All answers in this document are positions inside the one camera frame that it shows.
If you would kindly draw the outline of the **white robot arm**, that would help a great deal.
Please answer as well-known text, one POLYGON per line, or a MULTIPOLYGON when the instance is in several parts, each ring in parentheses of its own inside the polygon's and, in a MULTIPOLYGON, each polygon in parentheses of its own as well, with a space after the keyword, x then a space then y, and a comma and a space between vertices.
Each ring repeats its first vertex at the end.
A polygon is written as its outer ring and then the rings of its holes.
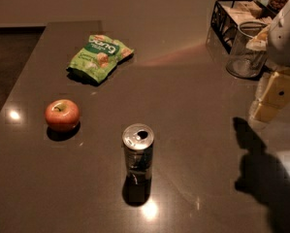
POLYGON ((262 75, 249 110, 249 124, 262 128, 290 103, 290 0, 246 47, 264 50, 271 69, 262 75))

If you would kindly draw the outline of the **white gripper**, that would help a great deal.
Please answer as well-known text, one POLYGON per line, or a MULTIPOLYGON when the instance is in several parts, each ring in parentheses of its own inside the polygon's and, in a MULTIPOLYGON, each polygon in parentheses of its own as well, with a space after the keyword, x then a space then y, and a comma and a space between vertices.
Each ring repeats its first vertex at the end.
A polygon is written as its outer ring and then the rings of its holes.
POLYGON ((267 53, 284 67, 265 73, 258 83, 248 118, 254 129, 265 128, 290 103, 290 0, 270 25, 267 53))

